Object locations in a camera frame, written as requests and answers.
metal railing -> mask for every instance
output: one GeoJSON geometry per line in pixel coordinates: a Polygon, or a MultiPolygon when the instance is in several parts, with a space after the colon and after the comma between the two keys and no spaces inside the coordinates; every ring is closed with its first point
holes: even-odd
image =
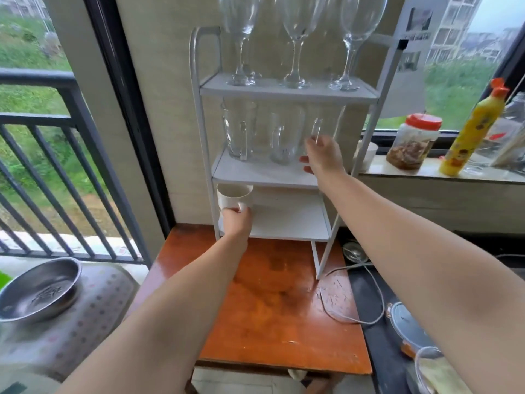
{"type": "Polygon", "coordinates": [[[2,160],[2,157],[0,156],[0,176],[3,176],[7,185],[10,186],[11,191],[14,191],[14,193],[22,199],[23,204],[30,209],[30,211],[36,216],[36,219],[43,225],[49,234],[52,235],[52,238],[56,240],[63,250],[52,250],[49,243],[43,239],[43,235],[39,235],[36,232],[35,227],[31,226],[28,220],[23,217],[20,210],[17,210],[17,207],[10,202],[8,196],[4,193],[0,193],[0,205],[3,206],[12,219],[16,221],[16,223],[42,249],[35,250],[30,248],[26,241],[22,240],[21,237],[10,228],[6,221],[0,218],[0,231],[4,231],[18,247],[12,248],[4,241],[0,240],[0,255],[45,258],[70,256],[80,260],[146,264],[150,266],[151,260],[148,256],[141,232],[119,180],[111,167],[106,152],[104,151],[95,123],[89,113],[86,103],[84,102],[82,93],[80,92],[73,73],[48,70],[0,69],[0,85],[52,87],[55,88],[62,97],[64,104],[69,111],[69,116],[3,112],[0,113],[0,136],[4,139],[5,143],[20,162],[20,165],[24,167],[27,174],[36,183],[36,186],[40,189],[45,198],[47,198],[53,209],[60,216],[63,223],[67,226],[69,231],[71,231],[72,235],[74,235],[84,250],[79,251],[78,249],[80,247],[75,247],[75,250],[72,249],[72,246],[64,239],[65,236],[58,233],[56,227],[49,221],[44,212],[24,189],[21,182],[18,182],[13,176],[5,161],[2,160]],[[100,240],[105,251],[101,251],[99,248],[97,251],[97,249],[94,249],[93,246],[86,241],[86,237],[82,235],[71,216],[56,198],[51,188],[47,185],[47,177],[39,174],[35,166],[31,163],[28,155],[24,152],[22,147],[19,146],[15,137],[6,127],[6,125],[9,124],[23,125],[31,133],[45,158],[52,166],[63,185],[65,185],[65,188],[78,206],[78,209],[80,209],[83,217],[94,230],[98,237],[97,242],[100,240]],[[87,179],[94,188],[98,200],[102,203],[107,212],[108,218],[111,220],[116,231],[122,238],[123,244],[126,248],[125,253],[129,255],[118,255],[115,252],[114,247],[109,243],[102,228],[89,210],[89,207],[86,205],[81,193],[68,176],[68,172],[61,165],[58,155],[56,155],[53,147],[43,135],[45,130],[50,130],[51,128],[53,130],[59,128],[63,133],[67,146],[70,147],[76,159],[82,166],[87,179]],[[124,226],[121,224],[121,221],[117,216],[117,213],[113,209],[111,202],[103,189],[102,183],[99,182],[95,170],[92,168],[88,157],[82,150],[82,145],[79,142],[78,137],[80,137],[85,144],[85,147],[98,169],[98,172],[104,181],[103,183],[106,185],[118,212],[122,216],[122,219],[132,236],[132,239],[129,238],[124,226]],[[138,251],[135,250],[132,242],[135,242],[138,251]]]}

forearm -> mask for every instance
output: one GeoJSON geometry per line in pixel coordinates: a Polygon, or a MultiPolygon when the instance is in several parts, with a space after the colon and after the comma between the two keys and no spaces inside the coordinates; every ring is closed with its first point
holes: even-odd
{"type": "Polygon", "coordinates": [[[62,385],[62,394],[182,392],[246,250],[225,236],[154,292],[62,385]]]}
{"type": "Polygon", "coordinates": [[[516,327],[525,323],[525,296],[512,271],[355,178],[334,174],[323,188],[377,270],[471,389],[490,392],[491,374],[504,364],[505,371],[516,369],[524,350],[516,346],[516,327]],[[480,380],[483,374],[486,380],[480,380]]]}

jar with red lid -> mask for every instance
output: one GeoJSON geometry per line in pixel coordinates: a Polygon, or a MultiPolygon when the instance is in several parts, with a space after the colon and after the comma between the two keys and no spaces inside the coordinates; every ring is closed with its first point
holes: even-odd
{"type": "Polygon", "coordinates": [[[431,114],[414,113],[399,126],[386,160],[402,170],[418,170],[439,137],[443,120],[431,114]]]}

wooden table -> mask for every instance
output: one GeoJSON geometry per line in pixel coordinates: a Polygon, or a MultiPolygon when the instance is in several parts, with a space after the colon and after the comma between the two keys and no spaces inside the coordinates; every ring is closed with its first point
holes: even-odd
{"type": "MultiPolygon", "coordinates": [[[[128,314],[214,242],[212,226],[177,224],[128,314]]],[[[336,243],[326,271],[344,264],[336,243]]],[[[329,375],[371,374],[361,326],[327,315],[320,291],[328,310],[358,317],[346,271],[316,281],[309,242],[250,238],[196,365],[274,375],[305,369],[325,382],[329,375]]],[[[310,392],[322,392],[325,385],[310,392]]]]}

sky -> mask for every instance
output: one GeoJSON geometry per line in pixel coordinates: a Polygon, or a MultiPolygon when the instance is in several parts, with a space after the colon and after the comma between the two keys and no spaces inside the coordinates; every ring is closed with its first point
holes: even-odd
{"type": "Polygon", "coordinates": [[[470,32],[500,33],[525,21],[525,0],[482,0],[470,24],[470,32]]]}

